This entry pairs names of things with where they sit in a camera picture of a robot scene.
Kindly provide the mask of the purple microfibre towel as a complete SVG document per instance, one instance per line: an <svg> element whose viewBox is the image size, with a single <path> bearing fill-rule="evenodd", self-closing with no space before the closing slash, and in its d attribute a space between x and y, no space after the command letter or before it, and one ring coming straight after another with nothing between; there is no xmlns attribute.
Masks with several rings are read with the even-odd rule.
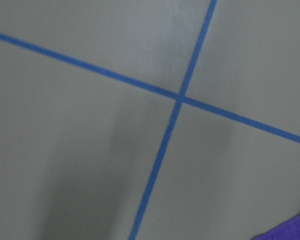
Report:
<svg viewBox="0 0 300 240"><path fill-rule="evenodd" d="M300 214L255 236L253 240L300 240Z"/></svg>

